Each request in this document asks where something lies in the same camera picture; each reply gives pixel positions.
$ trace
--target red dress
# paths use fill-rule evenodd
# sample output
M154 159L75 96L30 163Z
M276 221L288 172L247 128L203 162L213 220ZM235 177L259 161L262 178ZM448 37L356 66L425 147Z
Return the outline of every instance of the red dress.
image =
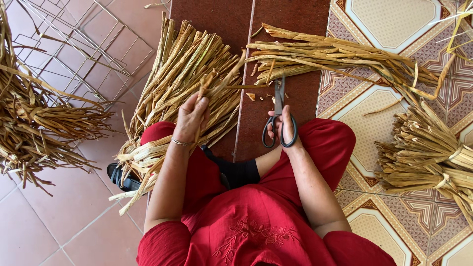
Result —
M171 135L159 122L141 144ZM315 118L299 129L301 141L335 190L355 145L345 124ZM182 222L163 222L140 242L136 261L158 265L395 265L369 240L350 232L322 239L308 225L286 153L259 184L227 191L218 166L196 149L189 159Z

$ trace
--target hand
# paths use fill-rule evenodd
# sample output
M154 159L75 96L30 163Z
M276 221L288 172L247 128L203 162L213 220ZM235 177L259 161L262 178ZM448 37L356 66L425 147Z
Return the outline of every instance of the hand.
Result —
M203 131L209 121L209 99L202 97L196 104L197 97L198 93L195 93L179 108L173 137L180 142L194 142L199 127Z
M274 116L274 111L269 111L268 114L270 116ZM289 105L284 106L284 108L282 109L282 115L280 115L280 116L278 116L278 118L276 118L276 121L275 121L275 127L277 129L276 130L276 132L277 132L276 136L274 136L274 133L272 131L272 124L271 123L268 124L268 128L267 128L268 129L268 135L271 139L276 137L276 142L280 143L281 125L282 125L283 121L284 121L284 132L283 132L284 141L285 141L285 143L289 143L292 140L292 138L294 137L294 127L292 125L291 114L290 114L290 106ZM302 147L302 142L300 141L299 136L297 136L297 140L294 143L294 145L292 145L289 148L285 148L283 146L282 150L287 153L288 150L292 147Z

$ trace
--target black sandal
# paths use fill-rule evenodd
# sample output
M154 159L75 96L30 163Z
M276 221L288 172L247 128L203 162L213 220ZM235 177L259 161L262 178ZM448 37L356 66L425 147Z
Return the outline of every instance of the black sandal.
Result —
M107 174L110 178L110 181L117 185L119 189L124 192L138 190L141 183L135 179L133 179L132 175L129 174L127 178L123 181L123 186L120 186L120 181L122 179L122 168L118 167L117 163L111 163L107 166Z

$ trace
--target bracelet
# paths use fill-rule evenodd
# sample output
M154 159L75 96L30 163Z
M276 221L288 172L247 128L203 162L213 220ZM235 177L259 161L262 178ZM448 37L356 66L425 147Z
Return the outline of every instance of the bracelet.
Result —
M189 142L189 143L180 142L180 141L178 141L177 139L175 139L174 137L171 137L171 141L174 142L174 143L176 143L176 144L182 145L182 146L187 146L187 145L193 143L193 142Z

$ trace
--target scissors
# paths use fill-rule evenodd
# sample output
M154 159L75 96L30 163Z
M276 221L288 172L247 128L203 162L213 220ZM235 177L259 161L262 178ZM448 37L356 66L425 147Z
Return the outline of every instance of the scissors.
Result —
M268 119L268 122L266 122L266 125L264 126L264 129L263 129L263 145L266 148L272 148L274 144L276 143L276 133L277 133L277 129L275 126L276 119L278 118L278 116L282 115L282 109L284 107L284 84L286 83L286 77L284 75L282 76L282 81L280 82L281 85L279 85L279 82L280 82L279 80L276 80L275 81L276 84L274 85L274 98L276 100L276 103L274 104L274 116L271 116ZM294 143L297 140L297 123L292 115L291 115L291 120L292 120L292 126L294 127L294 136L292 137L292 140L288 144L284 142L284 135L283 135L284 123L282 123L281 125L281 136L280 136L281 145L286 148L294 145ZM271 123L272 125L274 138L272 139L271 145L266 145L266 129L268 128L269 123Z

